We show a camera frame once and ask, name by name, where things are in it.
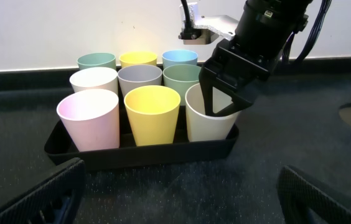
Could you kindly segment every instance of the black table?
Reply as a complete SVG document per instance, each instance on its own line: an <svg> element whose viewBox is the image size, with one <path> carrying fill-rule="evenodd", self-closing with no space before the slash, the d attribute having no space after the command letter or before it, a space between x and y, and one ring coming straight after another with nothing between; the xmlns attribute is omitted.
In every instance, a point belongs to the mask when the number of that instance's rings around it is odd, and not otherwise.
<svg viewBox="0 0 351 224"><path fill-rule="evenodd" d="M275 183L287 164L351 196L351 127L338 114L351 77L324 77L270 80L225 160L87 174L75 223L282 223ZM0 192L54 166L43 147L71 92L0 92Z"/></svg>

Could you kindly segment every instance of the white wall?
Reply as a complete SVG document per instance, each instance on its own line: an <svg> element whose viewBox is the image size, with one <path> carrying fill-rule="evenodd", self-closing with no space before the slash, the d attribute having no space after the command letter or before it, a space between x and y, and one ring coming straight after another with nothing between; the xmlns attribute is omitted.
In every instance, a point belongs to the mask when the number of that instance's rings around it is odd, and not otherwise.
<svg viewBox="0 0 351 224"><path fill-rule="evenodd" d="M202 15L240 19L243 0L199 0ZM297 57L321 0L307 9L310 23L297 35ZM179 0L0 0L0 70L76 67L90 52L190 49L207 59L211 45L183 45ZM333 0L310 57L351 56L351 0Z"/></svg>

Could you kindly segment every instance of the dark countertop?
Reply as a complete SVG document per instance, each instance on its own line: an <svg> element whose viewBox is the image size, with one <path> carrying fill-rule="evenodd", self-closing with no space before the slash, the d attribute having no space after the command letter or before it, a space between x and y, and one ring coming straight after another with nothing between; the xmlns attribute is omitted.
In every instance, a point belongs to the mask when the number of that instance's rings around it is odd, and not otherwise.
<svg viewBox="0 0 351 224"><path fill-rule="evenodd" d="M0 92L0 192L54 164L43 147L70 88ZM351 78L269 81L224 160L87 174L75 223L282 223L275 184L291 164L351 196Z"/></svg>

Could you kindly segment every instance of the plastic cup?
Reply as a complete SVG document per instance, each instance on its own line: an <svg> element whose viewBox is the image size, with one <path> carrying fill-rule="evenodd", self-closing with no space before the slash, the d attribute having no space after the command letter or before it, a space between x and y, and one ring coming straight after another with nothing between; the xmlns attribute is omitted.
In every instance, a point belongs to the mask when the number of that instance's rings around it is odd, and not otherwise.
<svg viewBox="0 0 351 224"><path fill-rule="evenodd" d="M57 113L80 152L119 148L119 98L112 91L74 93Z"/></svg>
<svg viewBox="0 0 351 224"><path fill-rule="evenodd" d="M180 95L164 86L142 86L124 98L137 146L171 144L174 140Z"/></svg>
<svg viewBox="0 0 351 224"><path fill-rule="evenodd" d="M80 70L70 79L75 93L89 89L110 90L118 94L118 72L112 68L96 67Z"/></svg>
<svg viewBox="0 0 351 224"><path fill-rule="evenodd" d="M133 65L122 68L118 73L123 96L131 90L147 85L162 84L162 70L153 65Z"/></svg>
<svg viewBox="0 0 351 224"><path fill-rule="evenodd" d="M232 126L240 114L234 114L224 117L212 117L205 115L205 106L200 84L189 88L185 96L187 103L187 132L188 140L193 141L211 141L222 140L227 138ZM213 88L213 112L217 113L231 104L231 97Z"/></svg>
<svg viewBox="0 0 351 224"><path fill-rule="evenodd" d="M120 56L122 68L132 65L154 65L156 66L157 55L153 52L128 52Z"/></svg>
<svg viewBox="0 0 351 224"><path fill-rule="evenodd" d="M197 65L198 54L191 50L170 50L162 54L163 68L172 65Z"/></svg>
<svg viewBox="0 0 351 224"><path fill-rule="evenodd" d="M177 91L181 106L185 106L185 93L199 83L200 67L196 65L173 65L163 70L164 85Z"/></svg>
<svg viewBox="0 0 351 224"><path fill-rule="evenodd" d="M80 70L93 67L106 67L116 70L116 57L110 53L93 53L77 59Z"/></svg>

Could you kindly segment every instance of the yellow cup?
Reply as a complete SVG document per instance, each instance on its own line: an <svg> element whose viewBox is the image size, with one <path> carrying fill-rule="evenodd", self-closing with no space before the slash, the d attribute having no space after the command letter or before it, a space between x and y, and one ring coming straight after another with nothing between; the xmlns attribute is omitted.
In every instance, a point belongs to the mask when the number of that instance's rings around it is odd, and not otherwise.
<svg viewBox="0 0 351 224"><path fill-rule="evenodd" d="M132 65L154 65L156 66L157 55L153 52L128 52L120 56L122 68Z"/></svg>
<svg viewBox="0 0 351 224"><path fill-rule="evenodd" d="M180 102L178 92L165 86L142 86L125 96L137 146L173 143Z"/></svg>

